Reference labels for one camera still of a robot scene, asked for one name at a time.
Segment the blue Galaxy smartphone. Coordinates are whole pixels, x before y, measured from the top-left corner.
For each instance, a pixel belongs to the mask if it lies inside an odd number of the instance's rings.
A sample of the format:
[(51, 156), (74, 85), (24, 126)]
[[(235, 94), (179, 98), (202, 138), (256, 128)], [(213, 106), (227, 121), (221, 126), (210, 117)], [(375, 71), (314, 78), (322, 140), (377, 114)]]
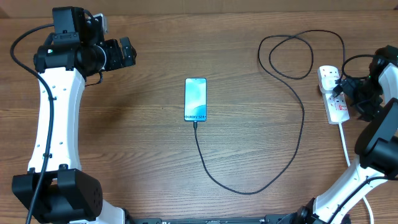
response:
[(184, 120), (204, 122), (207, 119), (206, 78), (185, 80)]

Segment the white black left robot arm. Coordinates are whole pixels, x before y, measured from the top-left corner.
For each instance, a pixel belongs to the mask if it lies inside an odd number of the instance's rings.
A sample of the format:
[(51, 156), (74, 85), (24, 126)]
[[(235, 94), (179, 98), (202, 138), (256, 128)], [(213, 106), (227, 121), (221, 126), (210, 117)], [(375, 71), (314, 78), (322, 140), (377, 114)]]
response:
[(106, 17), (81, 7), (56, 7), (54, 31), (34, 55), (40, 108), (27, 173), (15, 175), (12, 192), (27, 209), (26, 222), (132, 223), (129, 212), (103, 197), (99, 180), (81, 169), (80, 102), (92, 75), (133, 66), (127, 37), (106, 40)]

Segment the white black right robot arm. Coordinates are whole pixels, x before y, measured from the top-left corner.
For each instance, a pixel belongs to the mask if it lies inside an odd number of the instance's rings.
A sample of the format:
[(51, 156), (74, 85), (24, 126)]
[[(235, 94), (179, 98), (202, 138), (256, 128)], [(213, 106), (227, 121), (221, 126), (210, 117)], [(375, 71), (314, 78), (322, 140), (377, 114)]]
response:
[(351, 77), (344, 70), (318, 69), (328, 121), (348, 120), (347, 106), (369, 124), (359, 135), (355, 158), (342, 176), (306, 206), (279, 223), (350, 223), (347, 213), (372, 189), (397, 180), (397, 48), (387, 45), (371, 55), (369, 75)]

